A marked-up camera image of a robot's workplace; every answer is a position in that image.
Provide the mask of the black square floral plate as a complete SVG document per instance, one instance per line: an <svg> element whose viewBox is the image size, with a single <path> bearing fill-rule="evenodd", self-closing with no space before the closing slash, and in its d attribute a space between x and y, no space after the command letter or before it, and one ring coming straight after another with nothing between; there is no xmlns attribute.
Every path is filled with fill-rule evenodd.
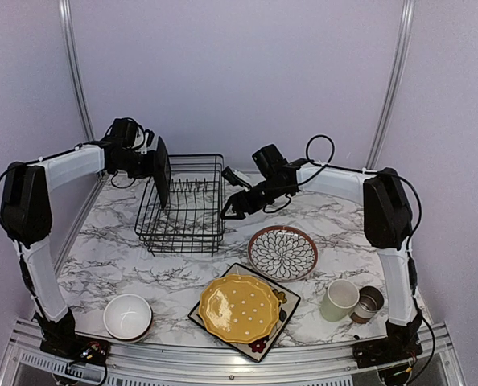
<svg viewBox="0 0 478 386"><path fill-rule="evenodd" d="M154 161L155 187L159 196L160 206L164 209L168 203L170 194L171 164L166 144L161 137L158 137Z"/></svg>

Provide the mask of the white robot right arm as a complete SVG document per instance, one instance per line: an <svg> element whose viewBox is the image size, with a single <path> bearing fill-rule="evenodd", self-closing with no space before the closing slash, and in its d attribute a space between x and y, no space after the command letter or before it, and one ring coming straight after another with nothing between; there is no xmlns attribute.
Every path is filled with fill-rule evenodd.
<svg viewBox="0 0 478 386"><path fill-rule="evenodd" d="M383 268L389 323L407 326L416 319L417 273L410 253L412 210L395 170L353 170L295 163L282 166L254 186L242 173L228 167L222 177L233 186L244 187L228 198L220 214L224 220L243 220L277 198L300 191L330 195L361 205L365 238L377 250Z"/></svg>

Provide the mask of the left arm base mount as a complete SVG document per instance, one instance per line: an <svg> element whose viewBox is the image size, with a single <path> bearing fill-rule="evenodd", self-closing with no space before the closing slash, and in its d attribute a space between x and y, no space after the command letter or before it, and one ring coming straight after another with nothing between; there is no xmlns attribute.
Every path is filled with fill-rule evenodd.
<svg viewBox="0 0 478 386"><path fill-rule="evenodd" d="M35 313L34 319L43 336L39 347L42 352L69 359L73 363L106 365L109 341L78 335L75 331L75 318L70 310L58 322L48 321L39 313Z"/></svg>

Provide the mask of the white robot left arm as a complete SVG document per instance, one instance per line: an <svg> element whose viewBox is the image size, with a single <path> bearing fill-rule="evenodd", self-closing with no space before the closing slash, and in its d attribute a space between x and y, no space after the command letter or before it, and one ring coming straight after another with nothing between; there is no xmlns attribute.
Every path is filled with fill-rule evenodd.
<svg viewBox="0 0 478 386"><path fill-rule="evenodd" d="M68 306L52 264L50 193L87 175L124 171L132 179L154 175L157 150L124 149L116 143L84 144L32 162L14 162L4 174L0 223L12 240L35 307L48 322L58 323Z"/></svg>

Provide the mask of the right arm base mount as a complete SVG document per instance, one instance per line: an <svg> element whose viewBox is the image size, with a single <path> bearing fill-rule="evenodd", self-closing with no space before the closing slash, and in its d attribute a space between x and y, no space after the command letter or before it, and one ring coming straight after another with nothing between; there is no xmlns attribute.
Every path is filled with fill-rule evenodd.
<svg viewBox="0 0 478 386"><path fill-rule="evenodd" d="M423 349L418 329L422 321L422 315L418 314L405 326L387 322L386 337L355 343L352 346L352 356L357 367L369 368L421 355Z"/></svg>

